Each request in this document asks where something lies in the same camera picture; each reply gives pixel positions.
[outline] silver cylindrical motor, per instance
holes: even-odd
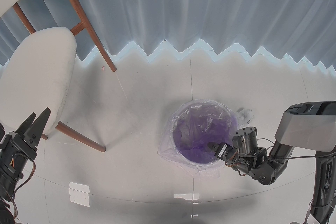
[[[233,146],[238,149],[238,155],[250,155],[257,148],[257,129],[246,127],[236,131],[232,138]]]

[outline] white chair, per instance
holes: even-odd
[[[18,0],[0,0],[0,17]],[[0,79],[0,120],[16,129],[32,112],[51,110],[43,138],[56,128],[96,149],[105,146],[60,121],[76,57],[76,39],[67,28],[48,28],[29,35],[14,51]]]

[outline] floor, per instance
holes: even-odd
[[[16,194],[24,223],[273,223],[303,222],[313,195],[314,159],[294,159],[272,185],[228,167],[215,179],[192,178],[157,154],[168,117],[191,99],[207,98],[233,111],[254,111],[259,138],[274,141],[290,105],[336,100],[336,72],[261,48],[240,45],[219,56],[202,41],[178,53],[163,42],[149,57],[130,44],[112,56],[111,72],[93,50],[76,59],[61,121],[106,145],[93,150],[58,131],[41,140],[36,173]],[[271,144],[258,141],[260,146]],[[311,155],[296,148],[293,156]],[[29,175],[31,164],[25,167]],[[89,186],[89,207],[69,199],[69,183]],[[176,196],[191,197],[188,199]],[[336,223],[336,217],[330,224]]]

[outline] blue-gray curtain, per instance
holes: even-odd
[[[130,41],[151,54],[163,39],[183,51],[199,38],[220,53],[240,43],[277,58],[306,56],[336,67],[336,0],[80,0],[103,45],[113,55]],[[68,0],[20,0],[36,30],[79,22]],[[0,19],[0,63],[28,31],[11,9]],[[94,47],[86,30],[77,39],[83,60]]]

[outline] purple trash bag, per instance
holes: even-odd
[[[167,121],[158,154],[188,174],[218,177],[223,161],[215,158],[208,142],[226,142],[238,129],[236,114],[224,104],[198,99],[183,104]]]

